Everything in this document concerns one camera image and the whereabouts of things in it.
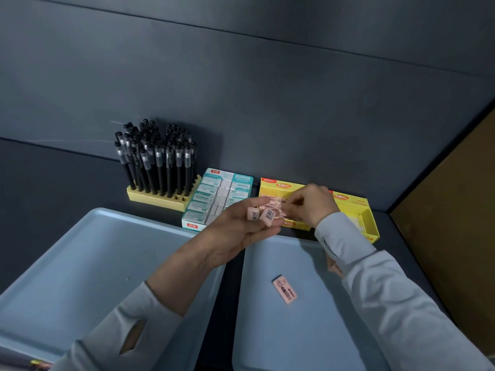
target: blue tray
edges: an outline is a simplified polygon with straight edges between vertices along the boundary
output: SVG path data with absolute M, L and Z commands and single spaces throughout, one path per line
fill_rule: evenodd
M 90 211 L 0 296 L 0 346 L 56 362 L 195 234 Z M 194 369 L 223 270 L 208 276 L 155 369 Z
M 298 297 L 286 305 L 272 280 Z M 236 371 L 389 370 L 317 242 L 276 236 L 246 249 L 232 364 Z

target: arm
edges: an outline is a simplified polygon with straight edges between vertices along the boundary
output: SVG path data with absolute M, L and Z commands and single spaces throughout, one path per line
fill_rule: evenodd
M 146 282 L 125 298 L 91 333 L 76 341 L 53 371 L 150 370 L 164 351 L 209 273 L 251 243 L 280 231 L 247 221 L 248 207 L 269 198 L 242 200 L 182 245 Z
M 495 369 L 395 259 L 378 252 L 340 213 L 326 187 L 310 186 L 303 195 L 302 203 L 290 199 L 284 211 L 316 227 L 316 237 L 342 270 L 343 286 L 392 370 Z

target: sleeve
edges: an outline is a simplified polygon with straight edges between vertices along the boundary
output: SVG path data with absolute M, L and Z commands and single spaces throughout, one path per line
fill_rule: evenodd
M 134 349 L 120 355 L 127 334 L 145 325 Z M 182 318 L 164 307 L 143 282 L 98 326 L 51 368 L 52 371 L 150 370 L 164 351 Z
M 377 251 L 344 213 L 315 235 L 344 274 L 343 286 L 393 371 L 491 370 L 492 363 L 386 251 Z

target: orange oval label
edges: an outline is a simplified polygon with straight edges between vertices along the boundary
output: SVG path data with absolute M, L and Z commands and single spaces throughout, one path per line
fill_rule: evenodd
M 342 195 L 342 194 L 335 194 L 334 197 L 336 197 L 337 199 L 342 199 L 342 200 L 349 199 L 348 196 L 345 196 L 345 195 Z

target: hand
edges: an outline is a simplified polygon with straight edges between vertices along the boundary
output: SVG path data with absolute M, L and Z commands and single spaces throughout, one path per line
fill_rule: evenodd
M 271 227 L 261 220 L 246 220 L 248 207 L 258 207 L 269 202 L 266 196 L 241 200 L 227 207 L 213 223 L 191 240 L 197 247 L 204 248 L 210 268 L 229 262 L 251 243 L 280 232 L 283 218 L 274 219 Z
M 290 218 L 304 221 L 316 228 L 320 221 L 335 212 L 340 212 L 328 187 L 310 183 L 292 193 L 282 203 L 282 211 Z

